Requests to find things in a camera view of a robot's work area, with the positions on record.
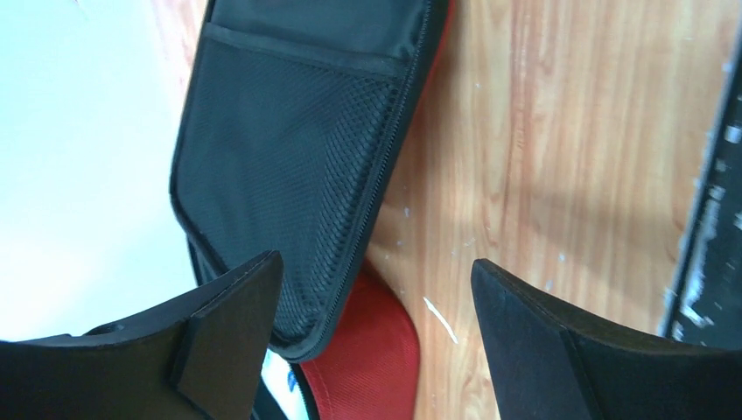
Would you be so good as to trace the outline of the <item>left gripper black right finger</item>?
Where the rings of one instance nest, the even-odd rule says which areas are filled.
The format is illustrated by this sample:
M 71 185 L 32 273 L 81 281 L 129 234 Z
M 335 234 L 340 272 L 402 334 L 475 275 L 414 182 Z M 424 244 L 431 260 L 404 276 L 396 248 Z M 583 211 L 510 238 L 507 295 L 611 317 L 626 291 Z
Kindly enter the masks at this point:
M 472 265 L 472 297 L 504 419 L 738 419 L 741 353 L 634 330 Z

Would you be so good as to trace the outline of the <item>white blue swab packet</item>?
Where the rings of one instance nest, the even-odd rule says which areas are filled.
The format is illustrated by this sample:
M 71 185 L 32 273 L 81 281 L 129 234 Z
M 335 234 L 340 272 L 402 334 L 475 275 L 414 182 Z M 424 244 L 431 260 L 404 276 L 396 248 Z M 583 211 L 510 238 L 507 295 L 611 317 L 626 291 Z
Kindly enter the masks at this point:
M 267 350 L 261 376 L 269 394 L 287 419 L 308 420 L 310 418 L 298 379 L 288 361 L 277 353 Z

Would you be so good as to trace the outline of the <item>red black medicine kit case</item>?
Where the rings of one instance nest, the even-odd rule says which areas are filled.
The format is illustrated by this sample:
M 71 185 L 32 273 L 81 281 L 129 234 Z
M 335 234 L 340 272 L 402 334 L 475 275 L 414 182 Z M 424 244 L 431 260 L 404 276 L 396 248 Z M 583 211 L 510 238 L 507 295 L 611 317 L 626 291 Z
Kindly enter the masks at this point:
M 310 419 L 410 419 L 419 342 L 362 271 L 448 1 L 211 1 L 170 195 L 206 284 L 283 260 L 268 353 Z

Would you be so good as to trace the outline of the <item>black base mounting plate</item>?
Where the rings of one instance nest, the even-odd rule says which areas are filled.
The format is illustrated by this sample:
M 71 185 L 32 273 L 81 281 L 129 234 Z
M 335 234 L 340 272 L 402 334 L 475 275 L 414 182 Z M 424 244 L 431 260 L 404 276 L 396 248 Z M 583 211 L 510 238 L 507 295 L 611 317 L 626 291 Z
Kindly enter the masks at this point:
M 741 51 L 725 66 L 702 170 L 658 333 L 725 350 L 741 348 Z

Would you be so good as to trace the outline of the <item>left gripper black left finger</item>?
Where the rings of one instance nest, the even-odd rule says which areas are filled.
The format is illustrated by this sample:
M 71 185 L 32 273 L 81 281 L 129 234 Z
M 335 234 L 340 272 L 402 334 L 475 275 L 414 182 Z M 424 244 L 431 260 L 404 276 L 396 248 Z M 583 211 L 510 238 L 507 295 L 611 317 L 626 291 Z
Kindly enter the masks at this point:
M 265 252 L 84 335 L 3 342 L 2 418 L 249 418 L 283 267 Z

